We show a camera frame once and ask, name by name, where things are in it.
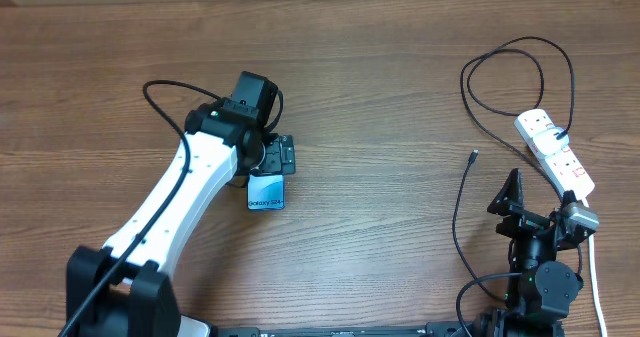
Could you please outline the Samsung Galaxy smartphone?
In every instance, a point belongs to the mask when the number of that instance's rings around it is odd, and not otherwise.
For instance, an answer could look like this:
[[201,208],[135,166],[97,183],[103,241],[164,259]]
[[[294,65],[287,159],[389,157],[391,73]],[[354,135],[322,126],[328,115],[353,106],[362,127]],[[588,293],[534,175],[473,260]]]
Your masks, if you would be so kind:
[[247,184],[247,207],[252,211],[284,209],[284,177],[282,175],[250,176]]

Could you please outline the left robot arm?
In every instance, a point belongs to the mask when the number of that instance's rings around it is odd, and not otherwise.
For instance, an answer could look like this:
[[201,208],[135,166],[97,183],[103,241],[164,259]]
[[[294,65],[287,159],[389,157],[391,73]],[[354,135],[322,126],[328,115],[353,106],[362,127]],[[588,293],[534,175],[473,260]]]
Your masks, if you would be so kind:
[[251,211],[285,206],[287,175],[296,171],[294,139],[274,129],[283,93],[244,71],[228,97],[169,124],[180,144],[148,197],[104,245],[78,247],[66,267],[63,336],[219,335],[211,323],[180,311],[172,286],[182,251],[210,203],[244,178]]

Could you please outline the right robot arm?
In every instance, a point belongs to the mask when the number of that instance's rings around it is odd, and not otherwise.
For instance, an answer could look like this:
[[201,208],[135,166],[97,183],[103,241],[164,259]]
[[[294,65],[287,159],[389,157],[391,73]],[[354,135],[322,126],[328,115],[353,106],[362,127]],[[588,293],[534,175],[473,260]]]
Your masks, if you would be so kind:
[[597,213],[573,191],[548,216],[525,209],[521,172],[510,172],[487,207],[502,221],[496,232],[510,239],[505,307],[480,314],[461,329],[470,336],[562,336],[561,320],[583,288],[581,275],[557,260],[560,251],[577,249],[599,227]]

